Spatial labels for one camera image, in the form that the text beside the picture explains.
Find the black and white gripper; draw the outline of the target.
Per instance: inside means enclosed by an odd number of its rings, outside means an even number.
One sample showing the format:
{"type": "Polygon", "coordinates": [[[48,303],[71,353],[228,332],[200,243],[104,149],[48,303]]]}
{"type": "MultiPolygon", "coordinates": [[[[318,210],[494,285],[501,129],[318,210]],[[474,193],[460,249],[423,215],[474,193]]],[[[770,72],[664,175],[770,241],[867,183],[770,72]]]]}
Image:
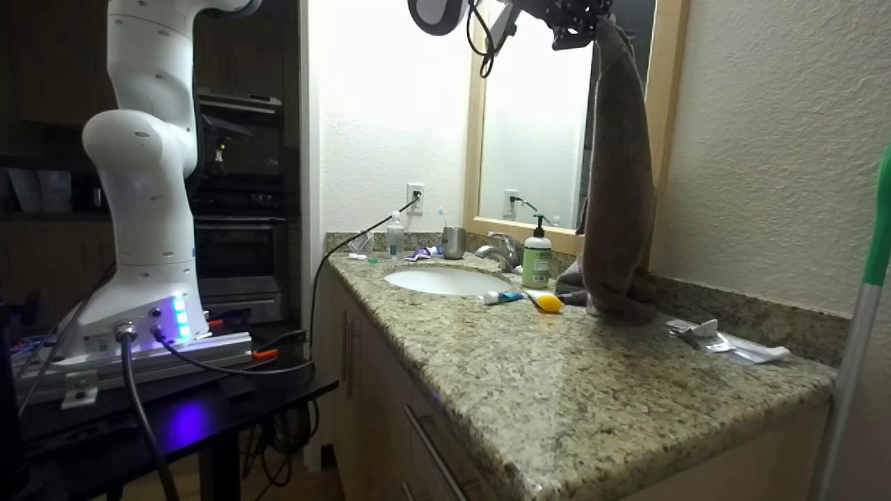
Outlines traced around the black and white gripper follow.
{"type": "Polygon", "coordinates": [[[596,39],[600,23],[614,14],[614,0],[547,0],[541,19],[555,33],[555,50],[584,48],[596,39]]]}

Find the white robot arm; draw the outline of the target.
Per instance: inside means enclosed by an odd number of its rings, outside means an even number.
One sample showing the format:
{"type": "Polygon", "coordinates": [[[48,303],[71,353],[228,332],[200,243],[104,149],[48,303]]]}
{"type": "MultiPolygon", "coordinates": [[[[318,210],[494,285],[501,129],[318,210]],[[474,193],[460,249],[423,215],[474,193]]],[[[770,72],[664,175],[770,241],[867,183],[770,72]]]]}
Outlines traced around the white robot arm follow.
{"type": "Polygon", "coordinates": [[[195,264],[186,179],[199,168],[193,97],[200,14],[254,14],[261,0],[110,0],[105,72],[114,110],[87,119],[82,143],[111,211],[114,275],[61,327],[71,366],[121,357],[125,332],[137,353],[163,342],[206,348],[211,341],[195,264]]]}

